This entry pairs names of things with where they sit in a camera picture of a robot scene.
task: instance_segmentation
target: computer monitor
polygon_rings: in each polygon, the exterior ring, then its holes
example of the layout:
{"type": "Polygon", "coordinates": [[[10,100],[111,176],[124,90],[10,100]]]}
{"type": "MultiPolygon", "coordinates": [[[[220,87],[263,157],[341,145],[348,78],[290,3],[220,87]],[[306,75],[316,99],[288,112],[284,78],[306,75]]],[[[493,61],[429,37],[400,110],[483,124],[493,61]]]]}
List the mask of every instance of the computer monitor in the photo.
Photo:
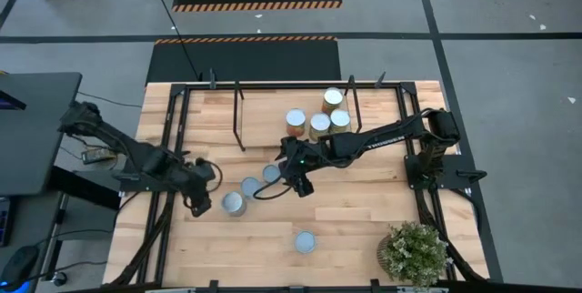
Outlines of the computer monitor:
{"type": "Polygon", "coordinates": [[[0,91],[0,110],[24,110],[26,104],[17,100],[15,97],[8,95],[8,93],[0,91]]]}

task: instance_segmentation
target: wooden table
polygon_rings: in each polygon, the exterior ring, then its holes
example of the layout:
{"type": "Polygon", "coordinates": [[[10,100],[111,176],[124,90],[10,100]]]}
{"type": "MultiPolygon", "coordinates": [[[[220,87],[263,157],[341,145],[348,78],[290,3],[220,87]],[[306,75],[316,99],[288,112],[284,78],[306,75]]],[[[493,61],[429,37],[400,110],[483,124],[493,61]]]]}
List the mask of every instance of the wooden table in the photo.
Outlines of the wooden table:
{"type": "MultiPolygon", "coordinates": [[[[148,85],[138,140],[160,144],[170,86],[171,83],[148,85]]],[[[445,107],[437,81],[416,82],[416,89],[421,109],[445,107]]],[[[281,126],[270,131],[259,130],[260,135],[272,135],[276,142],[283,136],[280,132],[285,131],[285,114],[281,114],[277,103],[261,104],[257,99],[321,96],[317,90],[244,93],[243,142],[256,139],[252,130],[247,130],[248,124],[260,126],[280,119],[277,121],[281,126]],[[259,112],[250,111],[251,105],[259,107],[259,112]]],[[[358,89],[357,94],[362,131],[400,118],[395,92],[358,89]]],[[[379,278],[382,285],[401,284],[383,273],[375,253],[389,225],[418,221],[414,193],[406,184],[405,144],[367,152],[350,168],[325,168],[309,173],[316,190],[309,197],[299,198],[290,192],[272,201],[250,201],[242,217],[229,217],[220,207],[225,193],[240,190],[239,183],[244,177],[261,178],[263,167],[274,163],[279,152],[278,147],[262,146],[265,137],[260,140],[260,147],[241,151],[232,132],[233,100],[231,90],[196,90],[190,96],[183,150],[191,151],[192,158],[214,161],[222,167],[225,177],[223,185],[211,194],[213,207],[200,218],[192,217],[179,197],[176,198],[163,286],[207,287],[211,279],[218,279],[221,287],[367,286],[371,278],[379,278]],[[317,248],[313,253],[295,252],[294,236],[300,230],[316,234],[317,248]]],[[[175,123],[180,105],[178,101],[175,123]]],[[[351,94],[348,94],[347,107],[354,124],[351,94]]],[[[170,147],[174,146],[176,128],[173,128],[170,147]]],[[[281,189],[274,186],[266,194],[281,189]]],[[[141,244],[150,194],[142,193],[119,215],[104,282],[119,274],[141,244]]],[[[471,205],[445,190],[440,192],[440,197],[451,241],[473,269],[486,277],[487,266],[471,205]]],[[[430,198],[426,202],[431,207],[430,198]]],[[[153,278],[157,247],[152,251],[148,279],[153,278]]]]}

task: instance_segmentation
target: orange and black striped tape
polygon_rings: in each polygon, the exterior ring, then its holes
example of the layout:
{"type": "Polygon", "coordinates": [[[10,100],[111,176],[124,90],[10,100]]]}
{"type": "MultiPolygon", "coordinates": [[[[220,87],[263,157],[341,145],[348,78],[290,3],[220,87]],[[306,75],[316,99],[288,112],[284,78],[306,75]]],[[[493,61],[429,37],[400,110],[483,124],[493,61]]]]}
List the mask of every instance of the orange and black striped tape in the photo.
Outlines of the orange and black striped tape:
{"type": "Polygon", "coordinates": [[[174,5],[174,12],[210,12],[210,11],[247,11],[247,10],[291,10],[291,9],[323,9],[338,8],[340,1],[312,2],[254,2],[254,3],[224,3],[203,5],[174,5]]]}
{"type": "Polygon", "coordinates": [[[259,37],[220,37],[220,38],[178,38],[158,39],[154,45],[176,43],[226,43],[226,42],[275,42],[275,41],[306,41],[306,40],[336,40],[334,36],[259,36],[259,37]]]}

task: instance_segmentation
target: concrete floor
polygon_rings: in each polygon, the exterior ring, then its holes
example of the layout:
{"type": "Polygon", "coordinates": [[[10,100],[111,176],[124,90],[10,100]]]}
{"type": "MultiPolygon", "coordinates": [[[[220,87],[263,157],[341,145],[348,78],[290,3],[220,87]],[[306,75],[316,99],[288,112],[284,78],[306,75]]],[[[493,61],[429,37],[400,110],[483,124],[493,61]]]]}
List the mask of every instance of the concrete floor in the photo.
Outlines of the concrete floor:
{"type": "MultiPolygon", "coordinates": [[[[6,1],[0,0],[0,10],[6,1]]],[[[431,2],[444,33],[582,32],[577,0],[431,2]]],[[[192,13],[175,20],[183,34],[428,32],[421,0],[344,0],[337,10],[192,13]]],[[[0,38],[171,34],[159,0],[17,0],[0,28],[0,38]]],[[[481,187],[504,280],[582,288],[582,41],[443,45],[477,168],[489,174],[481,187]]],[[[386,71],[386,79],[441,80],[427,40],[340,39],[338,48],[343,78],[376,78],[386,71]]],[[[152,49],[153,42],[0,44],[0,68],[79,71],[81,91],[141,104],[152,49]]],[[[96,102],[107,121],[135,133],[138,108],[96,102]]],[[[63,146],[82,151],[67,139],[63,146]]],[[[84,169],[64,152],[57,164],[84,169]]],[[[67,242],[59,264],[105,260],[107,253],[107,240],[67,242]]],[[[71,269],[70,283],[59,290],[94,288],[103,270],[71,269]]],[[[44,283],[38,291],[56,289],[44,283]]]]}

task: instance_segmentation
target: green plant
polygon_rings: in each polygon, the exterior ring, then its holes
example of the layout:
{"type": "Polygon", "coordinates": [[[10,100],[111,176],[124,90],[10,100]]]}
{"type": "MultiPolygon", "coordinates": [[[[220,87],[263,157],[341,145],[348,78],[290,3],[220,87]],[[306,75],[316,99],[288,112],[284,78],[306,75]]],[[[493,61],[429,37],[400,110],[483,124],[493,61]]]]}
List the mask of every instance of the green plant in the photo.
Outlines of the green plant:
{"type": "Polygon", "coordinates": [[[392,280],[409,280],[415,287],[435,284],[445,265],[447,243],[438,238],[436,229],[405,222],[401,228],[390,226],[391,232],[378,244],[377,258],[392,280]]]}

